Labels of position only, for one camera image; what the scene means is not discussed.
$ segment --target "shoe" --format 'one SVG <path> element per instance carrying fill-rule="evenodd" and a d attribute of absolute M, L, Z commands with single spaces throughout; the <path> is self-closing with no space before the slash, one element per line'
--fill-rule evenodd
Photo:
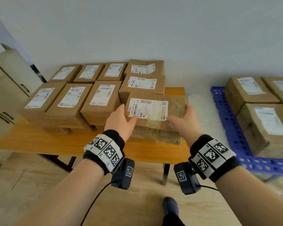
<path fill-rule="evenodd" d="M 174 213 L 179 216 L 179 209 L 176 201 L 172 197 L 165 197 L 162 202 L 162 207 L 164 209 L 164 215 L 168 215 L 169 213 Z"/>

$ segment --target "black cable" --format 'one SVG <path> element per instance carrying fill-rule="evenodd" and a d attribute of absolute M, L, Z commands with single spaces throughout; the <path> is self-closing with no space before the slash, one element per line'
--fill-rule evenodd
<path fill-rule="evenodd" d="M 85 220 L 86 216 L 87 216 L 88 213 L 89 213 L 89 210 L 91 209 L 91 207 L 93 206 L 94 202 L 97 200 L 97 198 L 99 197 L 99 195 L 100 195 L 100 194 L 103 192 L 103 190 L 105 190 L 105 188 L 106 188 L 107 186 L 109 186 L 111 183 L 112 183 L 112 182 L 109 182 L 104 188 L 102 188 L 102 190 L 99 192 L 99 194 L 95 197 L 95 199 L 93 200 L 93 202 L 92 202 L 92 204 L 90 205 L 89 209 L 87 210 L 86 215 L 84 216 L 84 219 L 83 219 L 83 221 L 82 221 L 82 223 L 81 223 L 80 226 L 83 225 L 84 220 Z"/>
<path fill-rule="evenodd" d="M 205 188 L 209 188 L 209 189 L 212 189 L 212 190 L 217 190 L 217 189 L 215 189 L 215 188 L 213 188 L 213 187 L 210 187 L 210 186 L 203 186 L 203 185 L 200 185 L 200 187 L 205 187 Z"/>

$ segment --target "wristband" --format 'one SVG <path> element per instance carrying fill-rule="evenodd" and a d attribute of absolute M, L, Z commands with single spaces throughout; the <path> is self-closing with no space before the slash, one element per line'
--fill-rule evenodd
<path fill-rule="evenodd" d="M 235 158 L 236 154 L 232 150 L 208 135 L 201 136 L 192 145 L 190 152 L 189 162 L 193 165 L 193 168 L 202 179 L 210 178 L 213 182 L 240 165 Z"/>
<path fill-rule="evenodd" d="M 117 131 L 107 130 L 84 147 L 83 158 L 97 163 L 105 175 L 113 174 L 124 159 L 125 154 L 122 152 L 124 145 L 125 142 Z"/>

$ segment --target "hand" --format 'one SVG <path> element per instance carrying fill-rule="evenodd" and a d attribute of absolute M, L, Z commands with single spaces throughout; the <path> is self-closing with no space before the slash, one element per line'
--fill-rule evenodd
<path fill-rule="evenodd" d="M 168 116 L 166 119 L 174 125 L 176 131 L 186 140 L 189 148 L 203 135 L 195 111 L 189 104 L 186 105 L 186 114 L 183 118 Z"/>
<path fill-rule="evenodd" d="M 105 131 L 116 130 L 120 137 L 126 142 L 131 136 L 137 122 L 137 116 L 132 117 L 128 122 L 125 118 L 125 105 L 121 104 L 115 112 L 112 112 L 106 121 Z"/>

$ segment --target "blue plastic rack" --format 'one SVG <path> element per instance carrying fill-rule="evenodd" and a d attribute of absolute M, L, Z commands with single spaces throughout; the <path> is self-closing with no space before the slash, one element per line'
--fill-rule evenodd
<path fill-rule="evenodd" d="M 247 170 L 254 173 L 283 176 L 283 159 L 254 157 L 223 94 L 224 87 L 211 88 L 222 125 L 230 144 L 230 148 L 237 154 L 237 159 Z"/>

